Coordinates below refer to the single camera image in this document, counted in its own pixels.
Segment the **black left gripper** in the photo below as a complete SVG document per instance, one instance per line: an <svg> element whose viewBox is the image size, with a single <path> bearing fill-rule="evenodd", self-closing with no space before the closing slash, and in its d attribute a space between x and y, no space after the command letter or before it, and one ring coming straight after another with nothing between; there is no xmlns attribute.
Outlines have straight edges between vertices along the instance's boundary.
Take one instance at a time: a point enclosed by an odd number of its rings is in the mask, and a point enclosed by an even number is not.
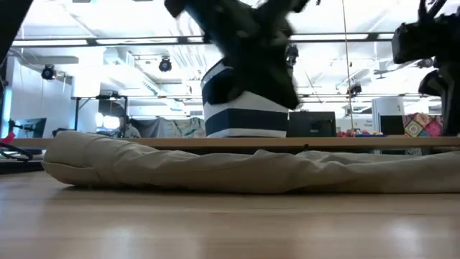
<svg viewBox="0 0 460 259"><path fill-rule="evenodd" d="M238 86L288 109L300 104L286 64L296 6L202 6L201 29L224 55L224 70L211 81Z"/></svg>

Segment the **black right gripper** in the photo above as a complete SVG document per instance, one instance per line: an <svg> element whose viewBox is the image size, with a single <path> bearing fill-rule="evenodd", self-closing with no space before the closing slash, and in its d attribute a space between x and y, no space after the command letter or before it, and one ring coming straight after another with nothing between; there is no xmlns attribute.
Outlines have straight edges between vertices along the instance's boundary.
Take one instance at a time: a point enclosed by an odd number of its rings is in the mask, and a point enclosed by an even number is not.
<svg viewBox="0 0 460 259"><path fill-rule="evenodd" d="M431 27L433 67L459 63L459 14L442 14ZM441 96L443 135L459 134L459 70L428 73L420 82L420 94Z"/></svg>

